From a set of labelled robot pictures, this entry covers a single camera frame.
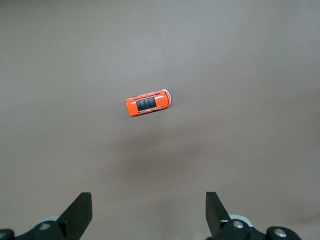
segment metal bolt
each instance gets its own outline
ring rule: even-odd
[[[47,230],[48,228],[50,228],[50,224],[48,223],[43,223],[40,227],[39,230],[43,231],[43,230]]]
[[[237,229],[242,229],[244,225],[240,221],[234,221],[233,226],[235,226]]]
[[[274,233],[275,233],[277,236],[281,237],[281,238],[285,238],[285,237],[287,236],[287,234],[285,233],[285,231],[283,231],[283,230],[280,229],[280,228],[276,228],[276,229],[274,230]]]

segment orange toy car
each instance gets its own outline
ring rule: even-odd
[[[134,117],[168,108],[171,105],[171,96],[163,89],[130,97],[125,102],[129,115]]]

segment toy car window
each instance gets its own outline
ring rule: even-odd
[[[155,108],[156,107],[156,100],[154,97],[142,99],[140,101],[136,101],[136,106],[138,107],[138,111],[143,111],[146,109]]]

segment gray surface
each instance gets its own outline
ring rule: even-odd
[[[206,191],[320,226],[320,1],[1,1],[0,227],[93,196],[96,239],[204,240]],[[166,88],[169,109],[125,99]]]

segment toy car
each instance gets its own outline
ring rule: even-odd
[[[129,115],[134,117],[168,108],[171,105],[171,96],[163,89],[130,97],[125,102]]]

